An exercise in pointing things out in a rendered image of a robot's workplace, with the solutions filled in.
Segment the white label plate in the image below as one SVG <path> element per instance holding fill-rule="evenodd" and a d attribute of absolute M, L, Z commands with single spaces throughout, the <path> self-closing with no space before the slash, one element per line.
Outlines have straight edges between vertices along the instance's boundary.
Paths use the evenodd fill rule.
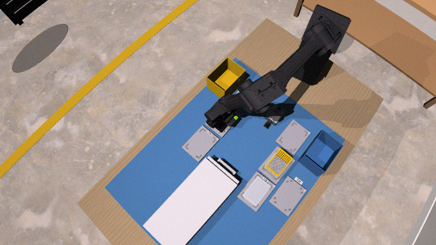
<path fill-rule="evenodd" d="M 301 181 L 299 178 L 297 178 L 297 177 L 295 177 L 295 179 L 294 179 L 295 181 L 297 181 L 299 184 L 302 184 L 303 183 L 303 181 Z"/>

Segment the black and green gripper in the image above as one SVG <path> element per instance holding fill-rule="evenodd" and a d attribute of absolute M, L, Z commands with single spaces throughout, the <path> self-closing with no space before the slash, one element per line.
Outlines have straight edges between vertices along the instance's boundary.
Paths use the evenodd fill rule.
<path fill-rule="evenodd" d="M 218 103 L 218 102 L 216 102 L 213 106 L 215 106 L 217 103 Z M 213 107 L 213 106 L 212 106 L 212 107 Z M 232 118 L 232 117 L 233 117 L 233 118 Z M 224 123 L 226 123 L 229 127 L 231 127 L 232 124 L 233 124 L 237 119 L 238 119 L 238 117 L 235 115 L 235 113 L 233 113 L 233 114 L 228 114 L 228 117 L 226 118 L 225 121 L 223 121 L 222 119 L 221 119 L 221 120 L 222 120 Z"/>

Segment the blue bench mat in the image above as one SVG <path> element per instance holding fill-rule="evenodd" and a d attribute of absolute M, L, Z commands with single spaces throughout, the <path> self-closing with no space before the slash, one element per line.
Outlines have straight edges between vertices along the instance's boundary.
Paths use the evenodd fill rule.
<path fill-rule="evenodd" d="M 345 141 L 286 94 L 269 103 L 271 106 L 263 113 L 238 108 L 241 117 L 220 137 L 205 125 L 204 115 L 219 99 L 205 86 L 105 187 L 158 245 L 143 224 L 208 156 L 215 162 L 220 158 L 235 170 L 233 177 L 239 183 L 186 245 L 268 245 L 321 176 L 298 162 L 299 158 L 322 130 L 341 144 Z M 267 129 L 265 116 L 274 104 L 286 112 L 276 126 L 271 123 Z M 294 155 L 275 142 L 292 120 L 310 132 Z M 182 146 L 202 125 L 219 141 L 197 162 Z M 295 162 L 274 184 L 258 168 L 277 146 Z M 237 197 L 256 171 L 275 185 L 257 212 Z M 307 190 L 289 216 L 269 202 L 287 176 L 299 178 Z"/>

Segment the blue bin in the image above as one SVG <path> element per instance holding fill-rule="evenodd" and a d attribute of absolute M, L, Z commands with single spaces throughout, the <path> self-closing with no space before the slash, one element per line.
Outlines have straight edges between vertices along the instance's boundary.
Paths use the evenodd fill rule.
<path fill-rule="evenodd" d="M 343 145 L 325 130 L 322 130 L 311 144 L 312 146 L 309 145 L 298 162 L 319 176 L 327 171 Z"/>

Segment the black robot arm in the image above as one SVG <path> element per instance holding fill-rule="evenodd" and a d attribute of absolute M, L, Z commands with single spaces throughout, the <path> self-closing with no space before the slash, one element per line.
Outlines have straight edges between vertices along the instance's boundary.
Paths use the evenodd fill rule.
<path fill-rule="evenodd" d="M 255 82 L 250 78 L 245 80 L 237 87 L 240 93 L 222 96 L 215 106 L 204 113 L 208 126 L 215 128 L 220 119 L 225 121 L 228 114 L 233 114 L 238 108 L 252 108 L 256 114 L 265 112 L 271 106 L 269 103 L 285 94 L 289 80 L 298 70 L 315 53 L 318 57 L 325 54 L 343 33 L 323 14 L 309 29 L 303 35 L 305 40 L 301 47 L 276 70 L 266 73 Z"/>

